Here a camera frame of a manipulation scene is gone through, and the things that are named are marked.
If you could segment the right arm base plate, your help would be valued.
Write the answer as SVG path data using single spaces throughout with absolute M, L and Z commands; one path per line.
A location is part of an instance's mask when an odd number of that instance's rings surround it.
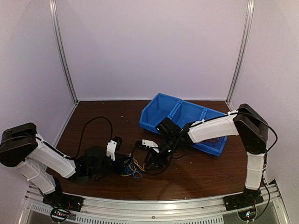
M 223 198 L 226 211 L 239 210 L 247 207 L 253 207 L 258 203 L 263 202 L 263 197 L 260 193 L 254 195 L 252 193 L 245 194 L 244 192 L 225 196 Z

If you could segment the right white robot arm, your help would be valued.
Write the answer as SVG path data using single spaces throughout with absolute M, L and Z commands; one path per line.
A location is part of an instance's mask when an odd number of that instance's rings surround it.
M 164 118 L 155 129 L 165 137 L 162 145 L 152 141 L 142 141 L 148 149 L 144 161 L 145 171 L 164 172 L 171 163 L 176 149 L 183 145 L 194 145 L 209 139 L 224 136 L 239 136 L 247 154 L 247 173 L 240 203 L 251 205 L 259 196 L 259 189 L 266 169 L 268 124 L 248 104 L 219 117 L 192 121 L 183 127 L 170 118 Z

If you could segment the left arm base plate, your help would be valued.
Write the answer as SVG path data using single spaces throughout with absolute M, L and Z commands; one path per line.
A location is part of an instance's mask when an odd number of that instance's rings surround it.
M 80 196 L 68 194 L 58 194 L 53 192 L 43 196 L 43 203 L 50 205 L 52 208 L 63 209 L 65 211 L 81 211 L 84 199 Z

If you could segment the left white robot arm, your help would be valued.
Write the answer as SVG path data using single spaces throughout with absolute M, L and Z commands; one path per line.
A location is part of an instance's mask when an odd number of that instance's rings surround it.
M 78 158 L 69 157 L 45 141 L 36 130 L 34 123 L 26 123 L 7 129 L 0 142 L 0 162 L 18 170 L 29 182 L 36 185 L 43 202 L 54 208 L 65 208 L 82 203 L 82 198 L 73 198 L 63 193 L 56 177 L 40 168 L 44 164 L 72 183 L 99 180 L 114 171 L 124 173 L 129 157 L 116 151 L 122 139 L 118 136 L 110 140 L 106 148 L 93 146 Z

